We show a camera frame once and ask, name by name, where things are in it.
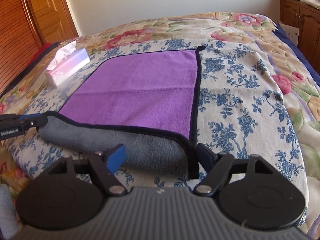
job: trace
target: ribbed gray surface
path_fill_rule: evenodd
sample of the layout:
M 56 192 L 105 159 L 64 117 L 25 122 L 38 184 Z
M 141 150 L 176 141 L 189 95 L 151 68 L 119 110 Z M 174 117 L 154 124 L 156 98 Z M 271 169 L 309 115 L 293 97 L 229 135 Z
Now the ribbed gray surface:
M 257 232 L 225 218 L 214 201 L 187 188 L 134 188 L 110 198 L 103 210 L 82 226 L 44 231 L 25 226 L 13 240 L 307 240 L 296 228 Z

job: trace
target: gray towel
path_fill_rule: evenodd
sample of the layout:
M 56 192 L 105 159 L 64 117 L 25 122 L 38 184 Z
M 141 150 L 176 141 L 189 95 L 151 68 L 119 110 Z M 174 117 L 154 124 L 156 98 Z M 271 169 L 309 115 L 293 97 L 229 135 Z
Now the gray towel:
M 186 179 L 196 179 L 199 176 L 194 148 L 190 147 L 187 153 L 173 139 L 112 130 L 111 126 L 110 129 L 97 129 L 93 125 L 81 127 L 81 124 L 75 122 L 70 124 L 69 122 L 73 121 L 63 115 L 53 112 L 50 114 L 55 116 L 46 114 L 48 123 L 39 127 L 38 133 L 43 139 L 56 145 L 83 153 L 92 153 L 106 151 L 122 143 L 127 153 L 124 167 Z
M 4 239 L 11 239 L 18 233 L 18 223 L 7 185 L 0 185 L 0 229 Z

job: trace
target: metal screw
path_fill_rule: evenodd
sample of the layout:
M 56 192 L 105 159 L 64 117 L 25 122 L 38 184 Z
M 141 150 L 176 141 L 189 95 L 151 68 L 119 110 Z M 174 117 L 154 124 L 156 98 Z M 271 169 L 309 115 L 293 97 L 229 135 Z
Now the metal screw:
M 212 188 L 208 185 L 200 185 L 196 187 L 196 191 L 200 194 L 208 194 L 212 191 Z
M 115 194 L 115 195 L 120 195 L 122 194 L 123 192 L 125 192 L 125 188 L 123 186 L 112 186 L 109 188 L 109 191 L 112 193 L 112 194 Z

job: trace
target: tissue box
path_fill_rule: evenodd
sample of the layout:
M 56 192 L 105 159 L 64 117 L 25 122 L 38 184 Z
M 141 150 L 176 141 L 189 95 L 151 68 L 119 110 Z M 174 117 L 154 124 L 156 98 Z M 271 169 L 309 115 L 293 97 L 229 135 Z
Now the tissue box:
M 57 87 L 89 62 L 90 59 L 85 49 L 76 50 L 59 62 L 54 69 L 46 70 L 44 74 L 48 82 Z

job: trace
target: bed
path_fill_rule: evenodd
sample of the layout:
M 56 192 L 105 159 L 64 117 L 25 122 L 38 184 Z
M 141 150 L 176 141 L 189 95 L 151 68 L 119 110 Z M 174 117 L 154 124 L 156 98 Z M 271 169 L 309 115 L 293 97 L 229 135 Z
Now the bed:
M 44 70 L 57 49 L 70 41 L 59 44 L 1 97 L 0 114 L 59 111 L 108 59 L 204 46 L 196 141 L 237 158 L 262 155 L 305 196 L 308 208 L 301 230 L 314 239 L 320 236 L 320 77 L 272 20 L 214 12 L 142 20 L 73 40 L 77 49 L 86 49 L 91 62 L 58 88 L 49 86 Z M 35 129 L 2 142 L 0 153 L 1 182 L 9 185 L 13 199 L 62 155 L 83 158 L 44 141 Z M 116 175 L 128 188 L 193 189 L 199 183 L 129 168 Z M 199 179 L 204 176 L 200 167 Z

